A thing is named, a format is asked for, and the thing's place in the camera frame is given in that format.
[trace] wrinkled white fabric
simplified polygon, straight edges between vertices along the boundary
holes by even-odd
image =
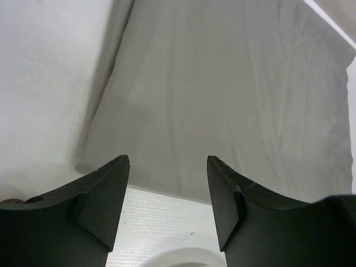
[[[352,188],[352,48],[299,0],[137,0],[77,169],[208,202],[206,158],[283,195]]]
[[[356,49],[355,0],[304,0]]]

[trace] black plastic part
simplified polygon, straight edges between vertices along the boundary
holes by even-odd
[[[214,156],[208,157],[207,175],[228,267],[356,266],[356,196],[301,202]]]
[[[24,204],[0,205],[0,266],[104,267],[129,169],[128,157],[119,156]]]

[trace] white cloth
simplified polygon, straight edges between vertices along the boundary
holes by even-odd
[[[79,170],[208,202],[206,158],[304,201],[351,192],[354,51],[299,0],[136,1]]]
[[[356,49],[355,0],[304,0]]]

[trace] white fabric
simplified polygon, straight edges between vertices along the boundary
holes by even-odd
[[[135,2],[78,169],[208,202],[217,155],[281,194],[351,192],[352,48],[304,2]]]
[[[356,49],[355,0],[304,0]]]

